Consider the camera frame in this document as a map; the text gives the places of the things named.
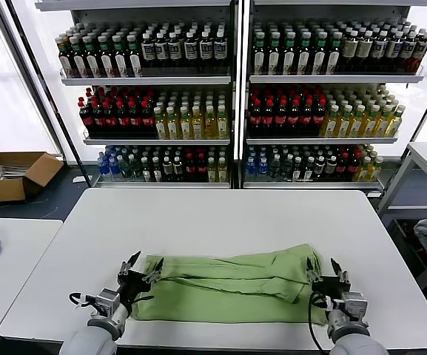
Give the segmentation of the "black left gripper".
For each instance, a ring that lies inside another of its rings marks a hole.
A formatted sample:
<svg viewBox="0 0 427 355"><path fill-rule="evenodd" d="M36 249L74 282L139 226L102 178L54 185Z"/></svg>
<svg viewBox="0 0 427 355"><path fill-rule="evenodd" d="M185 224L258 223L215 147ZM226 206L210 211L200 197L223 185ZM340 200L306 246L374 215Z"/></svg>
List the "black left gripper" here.
<svg viewBox="0 0 427 355"><path fill-rule="evenodd" d="M150 273L142 274L132 271L132 267L137 262L141 251L133 254L128 261L123 261L118 271L118 294L120 295L120 304L127 310L132 310L132 306L140 301L152 300L154 296L147 295L139 297L140 294L149 293L151 285L156 283L161 277L161 269L164 264L162 257L154 266Z"/></svg>

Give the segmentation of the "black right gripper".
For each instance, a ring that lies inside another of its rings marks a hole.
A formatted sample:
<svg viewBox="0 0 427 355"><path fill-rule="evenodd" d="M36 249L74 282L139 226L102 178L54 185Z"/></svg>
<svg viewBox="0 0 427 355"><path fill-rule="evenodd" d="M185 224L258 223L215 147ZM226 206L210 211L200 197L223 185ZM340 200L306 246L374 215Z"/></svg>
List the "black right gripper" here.
<svg viewBox="0 0 427 355"><path fill-rule="evenodd" d="M306 275L312 285L312 297L329 297L332 300L339 300L342 299L343 293L350 291L348 271L343 270L333 258L330 261L336 276L321 276L316 271L314 263L310 259L306 261Z"/></svg>

